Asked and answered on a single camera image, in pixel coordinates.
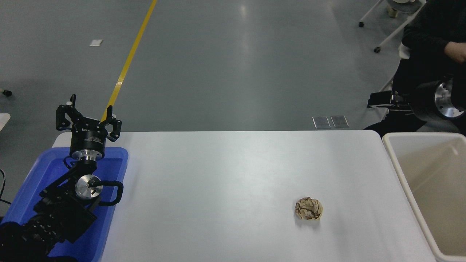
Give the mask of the person's hand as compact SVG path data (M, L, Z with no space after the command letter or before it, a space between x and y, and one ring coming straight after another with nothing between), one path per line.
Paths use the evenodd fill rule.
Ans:
M466 61L466 43L449 42L444 49L445 55L458 64Z

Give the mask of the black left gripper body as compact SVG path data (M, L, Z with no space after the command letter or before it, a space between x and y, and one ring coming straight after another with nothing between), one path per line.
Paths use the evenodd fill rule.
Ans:
M108 131L98 120L93 118L79 118L72 126L70 154L83 150L97 151L105 154Z

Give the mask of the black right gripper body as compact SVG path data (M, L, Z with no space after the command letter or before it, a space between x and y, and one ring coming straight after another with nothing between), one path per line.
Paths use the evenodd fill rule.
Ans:
M409 95L409 106L422 121L456 119L456 107L451 101L452 91L453 80L421 84Z

